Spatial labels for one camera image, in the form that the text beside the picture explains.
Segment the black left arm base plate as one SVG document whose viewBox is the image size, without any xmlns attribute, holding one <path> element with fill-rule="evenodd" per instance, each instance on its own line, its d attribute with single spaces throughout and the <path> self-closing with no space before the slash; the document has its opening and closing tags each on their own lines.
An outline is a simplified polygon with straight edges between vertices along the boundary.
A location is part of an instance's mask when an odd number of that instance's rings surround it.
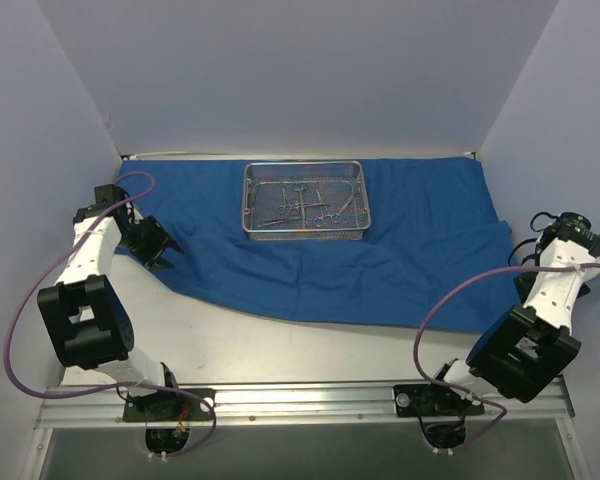
<svg viewBox="0 0 600 480">
<path fill-rule="evenodd" d="M 207 406 L 182 394 L 156 392 L 143 397 L 128 396 L 122 420 L 129 423 L 167 422 L 176 420 L 209 421 Z"/>
</svg>

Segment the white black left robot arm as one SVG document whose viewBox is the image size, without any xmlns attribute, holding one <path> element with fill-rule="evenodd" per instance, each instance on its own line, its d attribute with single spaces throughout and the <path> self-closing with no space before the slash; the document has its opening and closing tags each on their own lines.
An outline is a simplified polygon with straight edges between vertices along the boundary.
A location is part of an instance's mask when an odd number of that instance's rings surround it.
<svg viewBox="0 0 600 480">
<path fill-rule="evenodd" d="M 175 377 L 135 344 L 131 318 L 109 274 L 118 249 L 148 271 L 172 269 L 164 254 L 183 250 L 155 217 L 139 212 L 123 188 L 106 184 L 94 194 L 95 202 L 74 216 L 73 247 L 62 273 L 37 294 L 39 311 L 62 366 L 124 383 L 133 397 L 146 397 L 157 418 L 170 419 L 182 405 Z"/>
</svg>

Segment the blue surgical drape cloth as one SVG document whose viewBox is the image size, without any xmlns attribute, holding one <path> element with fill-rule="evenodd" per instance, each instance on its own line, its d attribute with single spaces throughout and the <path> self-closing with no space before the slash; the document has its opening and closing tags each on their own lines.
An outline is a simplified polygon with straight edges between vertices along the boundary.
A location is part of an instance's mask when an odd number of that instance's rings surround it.
<svg viewBox="0 0 600 480">
<path fill-rule="evenodd" d="M 371 227 L 357 241 L 252 241 L 241 224 L 246 162 L 127 161 L 123 188 L 184 254 L 156 277 L 169 289 L 288 321 L 416 327 L 446 294 L 436 329 L 479 333 L 518 300 L 504 272 L 511 231 L 482 166 L 464 157 L 365 160 Z"/>
</svg>

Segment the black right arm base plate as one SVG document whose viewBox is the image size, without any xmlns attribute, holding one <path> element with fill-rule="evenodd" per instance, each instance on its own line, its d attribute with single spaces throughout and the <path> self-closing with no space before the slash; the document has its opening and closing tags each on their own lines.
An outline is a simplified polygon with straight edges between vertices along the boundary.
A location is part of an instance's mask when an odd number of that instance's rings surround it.
<svg viewBox="0 0 600 480">
<path fill-rule="evenodd" d="M 428 383 L 396 384 L 395 412 L 401 418 L 478 416 L 485 408 L 462 399 L 453 390 Z"/>
</svg>

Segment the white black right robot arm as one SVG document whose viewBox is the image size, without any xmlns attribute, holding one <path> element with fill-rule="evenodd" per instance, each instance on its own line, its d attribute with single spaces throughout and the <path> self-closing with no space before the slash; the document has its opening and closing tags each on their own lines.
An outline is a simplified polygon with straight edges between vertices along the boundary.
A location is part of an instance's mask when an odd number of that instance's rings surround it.
<svg viewBox="0 0 600 480">
<path fill-rule="evenodd" d="M 600 235 L 579 213 L 563 212 L 531 239 L 533 264 L 519 266 L 519 302 L 477 340 L 464 360 L 446 363 L 424 388 L 424 400 L 444 413 L 460 398 L 499 393 L 533 400 L 576 358 L 581 342 L 572 333 L 577 299 L 600 274 Z"/>
</svg>

